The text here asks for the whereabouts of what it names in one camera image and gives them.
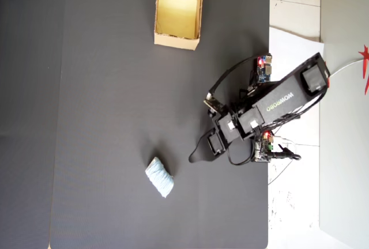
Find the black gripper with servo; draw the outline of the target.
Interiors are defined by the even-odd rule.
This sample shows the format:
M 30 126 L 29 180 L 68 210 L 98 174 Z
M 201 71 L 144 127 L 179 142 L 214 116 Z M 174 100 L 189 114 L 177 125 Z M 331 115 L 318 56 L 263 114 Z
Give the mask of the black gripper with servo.
M 215 161 L 236 139 L 241 139 L 237 116 L 233 112 L 220 115 L 209 112 L 214 128 L 200 136 L 194 150 L 189 155 L 189 162 Z

